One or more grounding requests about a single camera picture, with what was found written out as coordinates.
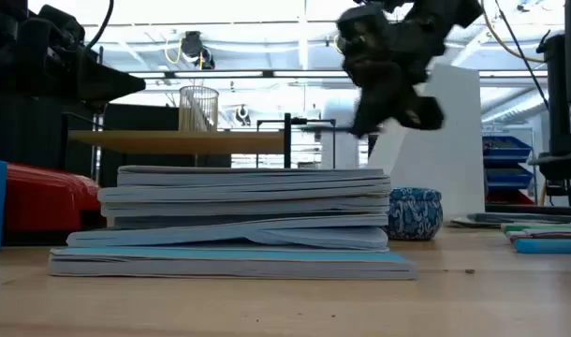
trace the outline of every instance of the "red object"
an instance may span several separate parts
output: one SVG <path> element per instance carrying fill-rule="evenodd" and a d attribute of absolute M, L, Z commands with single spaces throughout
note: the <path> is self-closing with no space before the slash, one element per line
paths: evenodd
<path fill-rule="evenodd" d="M 5 232 L 82 230 L 84 212 L 100 214 L 97 193 L 98 185 L 86 177 L 9 164 Z"/>
<path fill-rule="evenodd" d="M 486 197 L 486 202 L 506 205 L 534 205 L 534 202 L 521 191 L 491 191 Z"/>

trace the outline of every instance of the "stack of books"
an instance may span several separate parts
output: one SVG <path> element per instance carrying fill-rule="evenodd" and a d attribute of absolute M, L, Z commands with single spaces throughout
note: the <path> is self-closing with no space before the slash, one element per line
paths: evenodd
<path fill-rule="evenodd" d="M 388 250 L 378 169 L 123 167 L 114 226 L 51 250 L 53 275 L 414 279 Z"/>

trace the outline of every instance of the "black equipment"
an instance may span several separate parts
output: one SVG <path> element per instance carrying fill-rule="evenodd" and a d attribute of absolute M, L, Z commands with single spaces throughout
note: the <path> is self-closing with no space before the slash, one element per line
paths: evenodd
<path fill-rule="evenodd" d="M 214 69 L 214 59 L 211 52 L 202 44 L 200 32 L 185 32 L 185 38 L 182 40 L 182 52 L 195 67 L 201 70 Z"/>
<path fill-rule="evenodd" d="M 549 151 L 571 154 L 571 0 L 566 0 L 564 34 L 550 37 L 537 51 L 548 65 Z"/>
<path fill-rule="evenodd" d="M 27 0 L 0 0 L 0 91 L 106 103 L 146 88 L 144 80 L 99 64 L 84 35 L 59 9 L 44 6 L 36 15 Z"/>
<path fill-rule="evenodd" d="M 413 85 L 427 80 L 426 67 L 446 51 L 445 39 L 456 24 L 466 28 L 483 12 L 477 0 L 360 1 L 337 21 L 343 68 L 361 88 L 350 133 L 361 137 L 389 118 L 406 127 L 436 130 L 444 113 L 434 97 L 421 97 Z M 414 3 L 401 22 L 383 10 Z"/>
<path fill-rule="evenodd" d="M 244 109 L 244 106 L 236 111 L 236 120 L 240 122 L 241 126 L 250 126 L 250 114 Z"/>

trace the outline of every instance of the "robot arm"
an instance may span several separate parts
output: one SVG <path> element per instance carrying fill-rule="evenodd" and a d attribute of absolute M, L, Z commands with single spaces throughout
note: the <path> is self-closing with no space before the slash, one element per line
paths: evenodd
<path fill-rule="evenodd" d="M 351 132 L 360 137 L 388 118 L 421 130 L 442 127 L 444 114 L 433 97 L 420 97 L 413 85 L 427 80 L 427 65 L 446 51 L 454 25 L 467 27 L 483 12 L 477 0 L 360 1 L 337 22 L 343 68 L 362 90 Z M 391 12 L 414 3 L 401 22 Z"/>

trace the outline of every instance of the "shelf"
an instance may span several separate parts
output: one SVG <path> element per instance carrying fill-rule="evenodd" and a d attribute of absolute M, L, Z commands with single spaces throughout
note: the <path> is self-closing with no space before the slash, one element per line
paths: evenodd
<path fill-rule="evenodd" d="M 69 131 L 121 154 L 283 154 L 282 132 Z"/>

